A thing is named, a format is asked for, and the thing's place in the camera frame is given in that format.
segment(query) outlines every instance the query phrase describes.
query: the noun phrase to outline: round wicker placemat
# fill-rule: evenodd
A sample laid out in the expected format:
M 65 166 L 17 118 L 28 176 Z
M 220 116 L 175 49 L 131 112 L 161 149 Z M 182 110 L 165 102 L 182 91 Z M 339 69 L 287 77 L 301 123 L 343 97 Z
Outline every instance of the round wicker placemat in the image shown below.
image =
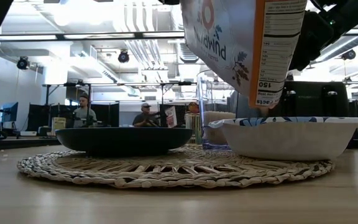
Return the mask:
M 43 177 L 74 184 L 112 187 L 247 187 L 305 180 L 334 169 L 332 161 L 263 161 L 231 151 L 205 151 L 185 146 L 157 157 L 125 159 L 87 158 L 77 151 L 53 152 L 26 158 L 17 168 L 29 177 Z

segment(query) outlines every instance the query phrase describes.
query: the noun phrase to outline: glass jar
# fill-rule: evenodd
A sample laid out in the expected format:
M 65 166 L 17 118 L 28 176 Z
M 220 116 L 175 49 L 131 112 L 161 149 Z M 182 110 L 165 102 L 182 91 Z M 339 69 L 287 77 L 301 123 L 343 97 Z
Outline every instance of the glass jar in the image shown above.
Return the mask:
M 239 94 L 226 82 L 198 75 L 197 95 L 200 104 L 203 149 L 230 149 L 220 129 L 208 126 L 212 121 L 267 116 L 268 110 L 249 108 L 248 97 Z

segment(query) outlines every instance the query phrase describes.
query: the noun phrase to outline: table surface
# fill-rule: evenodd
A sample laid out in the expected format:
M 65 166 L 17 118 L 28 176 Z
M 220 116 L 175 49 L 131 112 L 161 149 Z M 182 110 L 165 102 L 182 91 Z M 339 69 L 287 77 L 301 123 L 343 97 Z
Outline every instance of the table surface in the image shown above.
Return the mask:
M 0 152 L 0 223 L 358 223 L 358 150 L 302 182 L 245 189 L 118 190 L 30 179 L 17 161 L 63 146 Z

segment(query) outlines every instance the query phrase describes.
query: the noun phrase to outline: person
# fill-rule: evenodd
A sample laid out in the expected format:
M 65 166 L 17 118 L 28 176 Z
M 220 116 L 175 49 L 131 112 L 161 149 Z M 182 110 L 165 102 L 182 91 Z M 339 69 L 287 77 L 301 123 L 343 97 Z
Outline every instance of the person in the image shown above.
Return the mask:
M 74 110 L 75 118 L 77 118 L 74 121 L 74 128 L 80 128 L 86 124 L 85 120 L 79 120 L 78 118 L 86 119 L 86 115 L 88 114 L 88 101 L 88 95 L 84 94 L 80 96 L 80 107 Z M 89 109 L 89 118 L 93 121 L 97 121 L 96 113 L 92 109 Z
M 153 118 L 158 113 L 150 113 L 150 105 L 148 103 L 142 104 L 141 110 L 142 113 L 138 114 L 134 122 L 132 123 L 135 127 L 158 127 L 155 121 L 153 121 Z

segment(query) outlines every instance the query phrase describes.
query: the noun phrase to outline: nutrition facts label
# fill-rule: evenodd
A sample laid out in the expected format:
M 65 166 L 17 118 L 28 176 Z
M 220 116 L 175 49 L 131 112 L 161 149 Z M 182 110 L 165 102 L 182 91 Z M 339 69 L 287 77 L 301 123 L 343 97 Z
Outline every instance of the nutrition facts label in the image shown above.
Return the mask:
M 255 104 L 279 101 L 298 42 L 307 0 L 266 0 Z

